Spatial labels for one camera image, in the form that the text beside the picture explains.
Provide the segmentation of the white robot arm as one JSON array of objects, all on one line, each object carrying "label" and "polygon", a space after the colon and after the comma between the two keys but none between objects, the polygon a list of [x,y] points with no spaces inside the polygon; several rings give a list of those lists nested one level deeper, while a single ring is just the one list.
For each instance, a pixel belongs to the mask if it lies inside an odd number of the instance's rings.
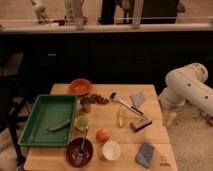
[{"label": "white robot arm", "polygon": [[192,63],[174,69],[165,77],[166,87],[158,96],[162,109],[163,125],[169,126],[186,101],[197,106],[207,121],[213,121],[213,88],[205,84],[206,67]]}]

